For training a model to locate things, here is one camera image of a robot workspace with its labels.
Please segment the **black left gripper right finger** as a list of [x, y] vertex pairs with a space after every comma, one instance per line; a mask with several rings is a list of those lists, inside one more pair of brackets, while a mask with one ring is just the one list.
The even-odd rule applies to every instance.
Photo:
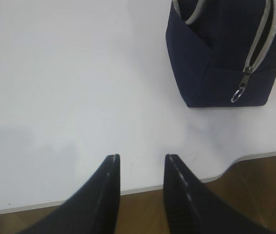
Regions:
[[164, 205], [172, 234], [271, 234], [208, 189], [178, 155], [165, 156]]

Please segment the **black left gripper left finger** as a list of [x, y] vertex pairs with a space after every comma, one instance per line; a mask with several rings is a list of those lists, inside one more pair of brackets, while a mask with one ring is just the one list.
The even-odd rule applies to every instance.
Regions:
[[119, 203], [120, 156], [110, 155], [72, 197], [22, 233], [112, 234]]

